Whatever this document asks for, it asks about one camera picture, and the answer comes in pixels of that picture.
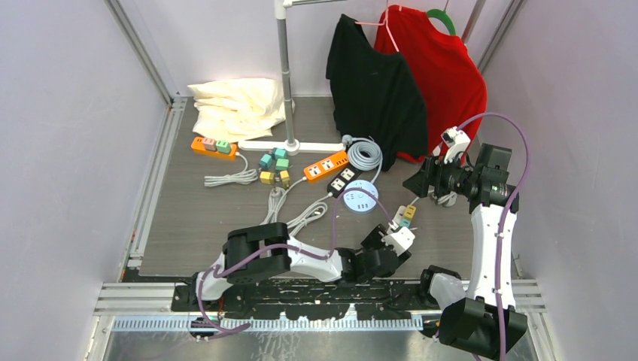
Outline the pink charger on far strip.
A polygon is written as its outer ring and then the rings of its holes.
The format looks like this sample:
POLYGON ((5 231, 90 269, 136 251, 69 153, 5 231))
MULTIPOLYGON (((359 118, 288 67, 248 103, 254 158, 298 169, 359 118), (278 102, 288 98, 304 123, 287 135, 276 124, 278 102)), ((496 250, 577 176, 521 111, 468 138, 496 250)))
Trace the pink charger on far strip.
POLYGON ((203 138, 202 145, 207 151, 215 152, 217 150, 217 142, 213 138, 203 138))

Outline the black t-shirt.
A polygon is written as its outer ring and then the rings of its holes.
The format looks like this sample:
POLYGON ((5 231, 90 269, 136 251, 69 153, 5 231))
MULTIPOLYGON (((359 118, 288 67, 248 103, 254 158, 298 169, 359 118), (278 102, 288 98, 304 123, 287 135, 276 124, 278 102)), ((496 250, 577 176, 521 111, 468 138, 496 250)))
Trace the black t-shirt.
POLYGON ((326 79, 337 131, 372 139, 381 148, 383 171, 401 153, 418 158, 430 152, 427 106, 405 57, 375 50, 345 14, 333 33, 326 79))

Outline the yellow usb charger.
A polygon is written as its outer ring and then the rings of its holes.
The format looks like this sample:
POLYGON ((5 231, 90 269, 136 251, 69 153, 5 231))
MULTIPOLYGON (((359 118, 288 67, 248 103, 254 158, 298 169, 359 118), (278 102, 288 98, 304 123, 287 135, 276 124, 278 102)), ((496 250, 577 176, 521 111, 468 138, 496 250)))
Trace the yellow usb charger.
POLYGON ((276 174, 271 171, 262 171, 260 172, 259 180, 262 184, 275 185, 276 174))

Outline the orange power strip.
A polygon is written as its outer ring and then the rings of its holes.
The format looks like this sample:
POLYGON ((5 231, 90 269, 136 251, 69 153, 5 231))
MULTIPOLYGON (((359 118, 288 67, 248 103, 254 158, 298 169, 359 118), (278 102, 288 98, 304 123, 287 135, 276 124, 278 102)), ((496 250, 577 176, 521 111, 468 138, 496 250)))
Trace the orange power strip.
POLYGON ((225 160, 235 160, 238 150, 234 143, 206 137, 195 137, 190 147, 195 154, 225 160))
POLYGON ((342 150, 304 168, 304 177, 312 184, 326 177, 333 176, 348 164, 348 155, 342 150))

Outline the white usb power strip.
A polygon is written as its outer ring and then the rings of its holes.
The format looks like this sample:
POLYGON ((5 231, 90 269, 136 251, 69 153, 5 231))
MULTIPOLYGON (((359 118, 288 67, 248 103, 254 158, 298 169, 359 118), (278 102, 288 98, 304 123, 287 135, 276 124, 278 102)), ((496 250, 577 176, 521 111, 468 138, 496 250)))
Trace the white usb power strip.
POLYGON ((397 231, 399 228, 402 228, 400 226, 400 221, 403 218, 403 212, 405 209, 406 209, 406 206, 404 205, 399 206, 398 210, 396 211, 394 215, 392 222, 389 223, 390 230, 392 230, 393 232, 397 231))

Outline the red t-shirt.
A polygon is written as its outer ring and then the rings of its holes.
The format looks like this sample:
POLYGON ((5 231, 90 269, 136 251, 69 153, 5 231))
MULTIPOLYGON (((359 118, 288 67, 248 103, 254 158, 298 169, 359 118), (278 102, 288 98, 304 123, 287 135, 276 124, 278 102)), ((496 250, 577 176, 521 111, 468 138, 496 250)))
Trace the red t-shirt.
POLYGON ((440 32, 425 12, 391 5, 381 21, 386 14, 392 35, 379 29, 374 49, 399 50, 406 58, 426 104, 428 150, 432 151, 446 129, 486 111, 485 80, 461 39, 440 32))

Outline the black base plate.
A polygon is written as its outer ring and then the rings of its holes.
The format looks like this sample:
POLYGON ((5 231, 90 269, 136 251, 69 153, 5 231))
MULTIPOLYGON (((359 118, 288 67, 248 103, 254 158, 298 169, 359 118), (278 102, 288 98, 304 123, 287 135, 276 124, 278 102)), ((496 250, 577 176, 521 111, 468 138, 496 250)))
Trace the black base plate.
POLYGON ((199 302, 196 285, 175 288, 171 311, 188 315, 197 338, 234 332, 417 331, 437 335, 442 312, 418 280, 378 279, 338 286, 279 278, 232 286, 214 301, 199 302))

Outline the green hanger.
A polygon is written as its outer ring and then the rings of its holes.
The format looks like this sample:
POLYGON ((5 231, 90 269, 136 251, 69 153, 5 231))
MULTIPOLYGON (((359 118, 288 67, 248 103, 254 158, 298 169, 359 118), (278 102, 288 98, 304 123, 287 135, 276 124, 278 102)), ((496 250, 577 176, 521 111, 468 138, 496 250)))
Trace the green hanger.
POLYGON ((447 30, 450 36, 456 36, 457 32, 454 25, 454 21, 452 20, 452 18, 449 16, 447 12, 448 4, 449 4, 449 0, 445 2, 443 8, 430 9, 426 12, 426 15, 430 19, 438 20, 444 26, 444 28, 447 30))

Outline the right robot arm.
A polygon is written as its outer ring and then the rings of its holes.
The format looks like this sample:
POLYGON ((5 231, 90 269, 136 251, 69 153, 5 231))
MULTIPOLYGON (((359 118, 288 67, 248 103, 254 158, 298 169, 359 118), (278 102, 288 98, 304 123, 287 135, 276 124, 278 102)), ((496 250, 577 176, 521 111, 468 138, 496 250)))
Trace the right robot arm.
POLYGON ((437 327, 424 334, 444 344, 492 360, 503 360, 527 331, 527 317, 517 312, 512 291, 511 245, 519 196, 508 184, 512 151, 484 144, 474 166, 461 163, 462 153, 446 163, 428 156, 403 186, 425 197, 451 192, 469 203, 473 246, 468 285, 452 270, 431 265, 421 274, 418 300, 440 308, 437 327))

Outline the round blue power strip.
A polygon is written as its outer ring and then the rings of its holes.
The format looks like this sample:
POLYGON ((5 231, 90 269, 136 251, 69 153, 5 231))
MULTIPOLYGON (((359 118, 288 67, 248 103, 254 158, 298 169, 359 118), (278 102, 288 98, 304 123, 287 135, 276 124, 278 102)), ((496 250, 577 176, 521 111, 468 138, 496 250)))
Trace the round blue power strip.
POLYGON ((343 201, 346 208, 355 214, 368 214, 376 206, 377 187, 368 180, 354 180, 344 191, 343 201))

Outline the white clothes rack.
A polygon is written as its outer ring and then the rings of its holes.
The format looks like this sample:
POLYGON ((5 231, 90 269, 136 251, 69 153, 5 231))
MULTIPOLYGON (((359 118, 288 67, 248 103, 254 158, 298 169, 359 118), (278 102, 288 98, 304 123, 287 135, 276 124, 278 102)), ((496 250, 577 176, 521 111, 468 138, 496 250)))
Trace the white clothes rack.
POLYGON ((295 6, 328 3, 328 1, 278 0, 274 1, 274 14, 278 31, 278 50, 281 64, 281 80, 284 94, 284 115, 286 139, 284 141, 240 141, 238 148, 245 151, 268 151, 273 148, 285 149, 289 155, 298 153, 333 154, 345 149, 342 142, 312 143, 299 141, 293 128, 293 97, 291 93, 290 62, 287 41, 287 9, 295 6))

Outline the cream folded cloth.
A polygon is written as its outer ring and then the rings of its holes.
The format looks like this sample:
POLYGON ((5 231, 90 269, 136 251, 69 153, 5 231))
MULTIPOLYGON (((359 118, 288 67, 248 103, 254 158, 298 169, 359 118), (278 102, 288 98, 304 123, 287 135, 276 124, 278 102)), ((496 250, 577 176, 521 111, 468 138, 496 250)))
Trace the cream folded cloth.
POLYGON ((215 80, 188 86, 199 115, 193 132, 230 143, 271 137, 285 121, 283 84, 264 77, 215 80))

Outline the pink hanger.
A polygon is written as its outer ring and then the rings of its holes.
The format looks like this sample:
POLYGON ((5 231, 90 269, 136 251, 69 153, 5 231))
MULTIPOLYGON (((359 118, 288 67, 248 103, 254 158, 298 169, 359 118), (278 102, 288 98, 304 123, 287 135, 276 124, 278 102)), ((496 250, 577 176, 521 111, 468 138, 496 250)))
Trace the pink hanger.
POLYGON ((395 52, 400 53, 400 48, 398 47, 398 44, 389 26, 390 2, 386 1, 384 5, 385 5, 385 8, 383 11, 383 20, 380 23, 362 22, 359 20, 356 20, 355 23, 360 26, 375 26, 380 29, 384 29, 387 37, 390 39, 390 42, 393 45, 395 52))

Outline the black power strip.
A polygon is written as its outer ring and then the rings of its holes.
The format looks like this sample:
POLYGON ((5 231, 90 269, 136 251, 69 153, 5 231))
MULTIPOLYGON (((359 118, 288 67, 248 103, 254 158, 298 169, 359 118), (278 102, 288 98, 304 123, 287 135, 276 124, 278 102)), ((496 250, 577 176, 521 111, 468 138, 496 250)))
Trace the black power strip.
POLYGON ((363 172, 352 165, 347 165, 336 173, 336 176, 327 184, 327 192, 338 198, 345 190, 346 186, 357 180, 363 172))

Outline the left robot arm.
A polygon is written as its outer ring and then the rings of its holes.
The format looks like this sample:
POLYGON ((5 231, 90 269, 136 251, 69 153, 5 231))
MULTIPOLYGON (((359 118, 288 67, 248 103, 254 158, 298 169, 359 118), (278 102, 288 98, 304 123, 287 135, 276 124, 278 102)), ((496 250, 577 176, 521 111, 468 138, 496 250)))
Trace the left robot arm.
POLYGON ((295 238, 281 222, 237 229, 228 234, 213 265, 197 274, 190 301, 208 311, 233 285, 258 284, 287 272, 337 284, 388 278, 410 258, 414 240, 408 227, 395 223, 375 227, 359 250, 311 246, 295 238))

